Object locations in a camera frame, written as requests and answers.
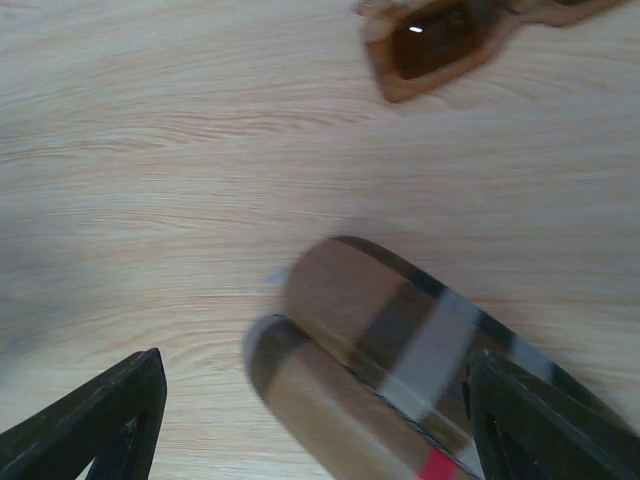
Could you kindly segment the brown rectangular sunglasses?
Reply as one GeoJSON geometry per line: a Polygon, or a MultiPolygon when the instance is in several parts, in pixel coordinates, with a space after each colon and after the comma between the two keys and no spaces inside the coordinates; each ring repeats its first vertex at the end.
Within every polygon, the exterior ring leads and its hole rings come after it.
{"type": "Polygon", "coordinates": [[[369,64],[389,103],[426,94],[492,60],[528,24],[566,27],[619,1],[359,1],[369,64]]]}

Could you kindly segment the brown plaid glasses case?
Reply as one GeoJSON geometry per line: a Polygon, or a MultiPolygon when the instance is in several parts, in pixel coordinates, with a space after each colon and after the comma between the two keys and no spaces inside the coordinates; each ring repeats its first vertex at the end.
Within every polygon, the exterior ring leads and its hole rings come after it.
{"type": "Polygon", "coordinates": [[[248,331],[245,371],[337,479],[487,479],[467,412],[478,352],[588,390],[456,291],[360,237],[330,237],[303,254],[284,300],[284,314],[248,331]]]}

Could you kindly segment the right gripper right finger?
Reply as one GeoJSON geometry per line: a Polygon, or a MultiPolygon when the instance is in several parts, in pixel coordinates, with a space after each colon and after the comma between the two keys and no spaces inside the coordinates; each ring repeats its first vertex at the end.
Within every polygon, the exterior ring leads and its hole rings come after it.
{"type": "Polygon", "coordinates": [[[639,437],[584,388],[476,353],[467,412],[487,479],[636,479],[639,437]]]}

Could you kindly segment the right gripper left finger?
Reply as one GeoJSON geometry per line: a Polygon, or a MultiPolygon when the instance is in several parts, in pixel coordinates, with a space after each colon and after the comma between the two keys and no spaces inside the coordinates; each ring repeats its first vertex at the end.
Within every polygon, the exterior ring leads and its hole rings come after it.
{"type": "Polygon", "coordinates": [[[167,398],[160,351],[135,352],[1,434],[3,479],[147,479],[167,398]]]}

